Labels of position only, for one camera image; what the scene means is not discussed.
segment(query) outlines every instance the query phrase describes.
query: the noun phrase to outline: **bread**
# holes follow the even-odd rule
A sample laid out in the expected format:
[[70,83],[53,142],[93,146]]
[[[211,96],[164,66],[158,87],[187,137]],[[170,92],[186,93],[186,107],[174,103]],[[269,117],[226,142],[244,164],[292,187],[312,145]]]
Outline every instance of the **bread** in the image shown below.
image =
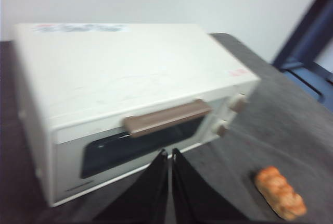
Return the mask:
[[259,171],[254,183],[271,208],[282,219],[294,220],[306,213],[302,197],[294,191],[276,167],[269,166]]

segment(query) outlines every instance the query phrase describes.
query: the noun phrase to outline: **sticker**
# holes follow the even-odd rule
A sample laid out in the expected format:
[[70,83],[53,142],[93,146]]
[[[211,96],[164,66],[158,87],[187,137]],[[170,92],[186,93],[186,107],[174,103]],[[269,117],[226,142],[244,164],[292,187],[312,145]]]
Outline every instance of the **sticker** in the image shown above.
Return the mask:
[[239,68],[239,69],[233,69],[233,70],[228,70],[227,73],[228,75],[232,76],[232,77],[238,77],[241,76],[242,74],[247,74],[249,73],[249,70],[243,69],[243,68]]
[[50,32],[129,32],[126,24],[115,23],[48,23],[36,24],[32,28],[39,33]]

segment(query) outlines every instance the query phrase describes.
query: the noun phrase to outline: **gray table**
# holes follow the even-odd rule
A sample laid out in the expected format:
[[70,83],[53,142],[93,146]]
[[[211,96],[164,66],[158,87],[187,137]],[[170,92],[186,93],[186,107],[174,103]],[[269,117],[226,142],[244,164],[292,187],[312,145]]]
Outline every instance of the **gray table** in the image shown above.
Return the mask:
[[[333,115],[234,37],[213,36],[258,74],[262,82],[224,138],[191,150],[185,156],[210,185],[249,218],[279,220],[252,182],[258,169],[274,165],[308,206],[308,214],[300,221],[333,223]],[[48,208],[16,115],[10,72],[11,43],[4,42],[1,47],[0,222],[23,224],[93,218],[139,174]],[[166,223],[175,223],[171,197]]]

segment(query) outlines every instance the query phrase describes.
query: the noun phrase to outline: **toaster oven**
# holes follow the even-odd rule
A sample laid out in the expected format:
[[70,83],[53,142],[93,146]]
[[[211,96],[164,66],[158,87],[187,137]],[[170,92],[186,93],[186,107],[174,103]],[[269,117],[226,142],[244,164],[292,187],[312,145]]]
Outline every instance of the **toaster oven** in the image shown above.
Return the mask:
[[195,24],[15,26],[18,114],[57,206],[228,129],[259,78]]

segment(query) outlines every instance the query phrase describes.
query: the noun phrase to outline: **dark tablecloth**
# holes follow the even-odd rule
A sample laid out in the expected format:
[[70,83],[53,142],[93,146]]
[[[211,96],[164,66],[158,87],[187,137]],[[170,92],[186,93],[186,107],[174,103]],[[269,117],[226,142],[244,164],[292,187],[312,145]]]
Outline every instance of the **dark tablecloth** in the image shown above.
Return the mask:
[[[333,223],[333,115],[234,37],[213,36],[262,82],[225,137],[185,157],[249,218],[279,220],[252,181],[258,169],[274,165],[305,200],[308,213],[300,221]],[[139,173],[48,208],[17,118],[10,50],[10,42],[1,43],[0,223],[89,220]],[[166,223],[175,223],[171,197]]]

